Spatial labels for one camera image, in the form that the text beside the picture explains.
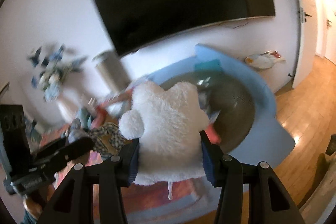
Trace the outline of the person's left hand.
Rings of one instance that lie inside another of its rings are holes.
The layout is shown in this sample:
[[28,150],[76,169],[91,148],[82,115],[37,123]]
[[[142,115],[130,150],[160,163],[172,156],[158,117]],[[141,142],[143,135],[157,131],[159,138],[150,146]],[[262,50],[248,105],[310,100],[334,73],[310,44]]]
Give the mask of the person's left hand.
[[37,220],[42,212],[43,208],[38,203],[34,202],[31,198],[24,196],[23,198],[23,206],[25,210],[32,216],[35,220]]

